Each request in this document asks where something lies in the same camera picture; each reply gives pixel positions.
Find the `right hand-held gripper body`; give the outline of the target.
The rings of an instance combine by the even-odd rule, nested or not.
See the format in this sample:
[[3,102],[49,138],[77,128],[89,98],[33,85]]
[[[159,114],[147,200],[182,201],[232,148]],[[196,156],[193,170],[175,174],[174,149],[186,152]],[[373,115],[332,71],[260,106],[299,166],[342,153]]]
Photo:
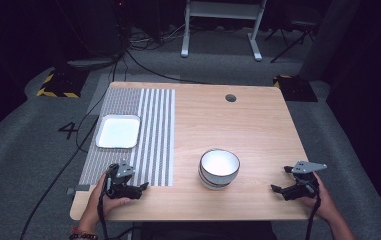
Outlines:
[[293,173],[291,173],[296,184],[287,189],[286,199],[295,200],[305,196],[310,198],[315,197],[319,193],[319,184],[314,176],[314,172],[326,168],[326,164],[298,161],[293,166]]

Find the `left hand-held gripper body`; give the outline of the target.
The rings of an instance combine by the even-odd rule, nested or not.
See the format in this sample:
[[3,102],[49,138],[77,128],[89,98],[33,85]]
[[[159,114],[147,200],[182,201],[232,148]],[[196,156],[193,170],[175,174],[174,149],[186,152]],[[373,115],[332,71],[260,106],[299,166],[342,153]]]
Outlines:
[[135,198],[137,186],[128,185],[135,170],[125,160],[111,164],[106,172],[105,193],[110,199]]

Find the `person's right hand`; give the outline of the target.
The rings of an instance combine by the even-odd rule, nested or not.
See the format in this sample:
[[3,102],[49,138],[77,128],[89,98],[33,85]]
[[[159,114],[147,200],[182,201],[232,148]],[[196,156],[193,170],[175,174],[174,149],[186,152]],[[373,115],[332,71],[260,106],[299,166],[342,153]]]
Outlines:
[[317,209],[316,214],[327,222],[334,221],[337,219],[339,211],[320,176],[317,173],[315,173],[314,176],[319,184],[319,198],[321,199],[321,204]]

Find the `person's left hand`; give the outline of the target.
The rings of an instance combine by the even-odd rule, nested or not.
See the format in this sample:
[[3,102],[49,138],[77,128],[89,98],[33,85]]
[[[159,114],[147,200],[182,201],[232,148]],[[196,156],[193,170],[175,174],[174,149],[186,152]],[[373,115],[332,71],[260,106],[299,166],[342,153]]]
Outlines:
[[92,190],[87,206],[80,219],[81,225],[96,226],[100,220],[99,212],[102,212],[104,216],[107,216],[112,210],[126,205],[131,201],[131,199],[127,197],[110,199],[103,194],[102,190],[105,186],[105,177],[106,174],[103,173]]

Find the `grey tape strip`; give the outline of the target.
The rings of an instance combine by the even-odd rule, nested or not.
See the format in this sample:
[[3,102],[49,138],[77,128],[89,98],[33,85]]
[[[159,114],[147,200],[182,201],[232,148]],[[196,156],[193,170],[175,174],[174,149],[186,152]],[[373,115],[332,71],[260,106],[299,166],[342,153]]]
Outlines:
[[74,195],[77,191],[89,191],[90,185],[76,185],[74,187],[69,187],[66,190],[67,195]]

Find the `grey striped placemat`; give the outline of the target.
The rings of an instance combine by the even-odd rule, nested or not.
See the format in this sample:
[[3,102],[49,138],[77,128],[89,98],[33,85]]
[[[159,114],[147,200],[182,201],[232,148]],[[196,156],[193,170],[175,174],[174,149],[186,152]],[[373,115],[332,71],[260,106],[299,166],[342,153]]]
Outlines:
[[[106,115],[140,118],[138,142],[133,148],[100,148],[96,135]],[[94,185],[113,163],[125,160],[135,173],[131,185],[171,186],[174,168],[175,91],[151,88],[110,88],[100,110],[95,136],[80,176],[81,185]]]

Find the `white square plate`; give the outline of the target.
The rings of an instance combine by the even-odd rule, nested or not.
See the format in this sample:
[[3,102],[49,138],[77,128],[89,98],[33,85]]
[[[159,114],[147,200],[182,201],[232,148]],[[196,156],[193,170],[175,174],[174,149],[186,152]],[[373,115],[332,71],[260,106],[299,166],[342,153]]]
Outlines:
[[96,135],[100,148],[133,148],[138,142],[140,118],[136,115],[106,115]]

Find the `white bowl with dark rim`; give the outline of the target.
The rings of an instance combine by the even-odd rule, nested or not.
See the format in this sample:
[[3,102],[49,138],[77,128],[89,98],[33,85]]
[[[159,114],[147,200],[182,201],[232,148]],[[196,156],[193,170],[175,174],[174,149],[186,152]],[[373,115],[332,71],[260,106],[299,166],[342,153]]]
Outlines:
[[234,153],[223,149],[210,149],[202,155],[198,173],[206,188],[221,190],[236,178],[239,170],[240,160]]

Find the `person's dark clothing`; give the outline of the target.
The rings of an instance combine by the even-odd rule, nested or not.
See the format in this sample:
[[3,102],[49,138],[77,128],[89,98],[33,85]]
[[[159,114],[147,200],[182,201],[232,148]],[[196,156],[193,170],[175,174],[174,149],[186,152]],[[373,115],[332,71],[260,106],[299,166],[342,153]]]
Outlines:
[[144,222],[140,240],[278,240],[269,221]]

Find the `black yellow striped stand base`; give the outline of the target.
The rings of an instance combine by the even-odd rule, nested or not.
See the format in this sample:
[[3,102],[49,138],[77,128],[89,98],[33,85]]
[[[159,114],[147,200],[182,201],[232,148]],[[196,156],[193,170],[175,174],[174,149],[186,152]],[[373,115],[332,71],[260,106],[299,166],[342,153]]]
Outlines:
[[36,93],[37,96],[80,98],[81,90],[89,75],[88,71],[73,70],[61,73],[52,70]]
[[277,75],[273,78],[273,85],[281,90],[286,101],[318,101],[310,83],[299,76]]

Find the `black tripod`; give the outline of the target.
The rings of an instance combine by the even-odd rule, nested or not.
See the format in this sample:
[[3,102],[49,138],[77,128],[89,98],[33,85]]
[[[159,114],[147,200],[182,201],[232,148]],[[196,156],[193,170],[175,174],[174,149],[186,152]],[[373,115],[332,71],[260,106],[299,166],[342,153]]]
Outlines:
[[283,55],[288,53],[297,44],[302,45],[305,38],[314,40],[312,34],[317,28],[317,23],[307,20],[286,20],[282,26],[273,29],[265,38],[270,40],[276,33],[279,33],[285,44],[285,48],[281,50],[270,62],[275,63]]

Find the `grey column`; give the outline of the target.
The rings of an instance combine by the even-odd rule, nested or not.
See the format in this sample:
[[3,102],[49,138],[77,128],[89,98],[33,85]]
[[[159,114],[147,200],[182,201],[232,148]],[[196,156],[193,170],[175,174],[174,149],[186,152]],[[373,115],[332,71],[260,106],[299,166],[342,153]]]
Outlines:
[[307,81],[322,78],[361,0],[332,0],[298,76]]

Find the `white metal desk frame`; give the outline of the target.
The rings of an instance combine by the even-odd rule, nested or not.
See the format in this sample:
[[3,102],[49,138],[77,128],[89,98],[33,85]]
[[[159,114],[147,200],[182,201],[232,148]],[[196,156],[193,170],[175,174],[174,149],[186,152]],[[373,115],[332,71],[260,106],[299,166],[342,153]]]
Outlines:
[[256,61],[261,61],[263,57],[257,45],[256,37],[267,1],[268,0],[260,0],[258,4],[245,4],[187,0],[184,17],[185,29],[180,55],[183,58],[189,56],[190,19],[192,17],[253,20],[253,31],[248,33],[247,37],[254,59]]

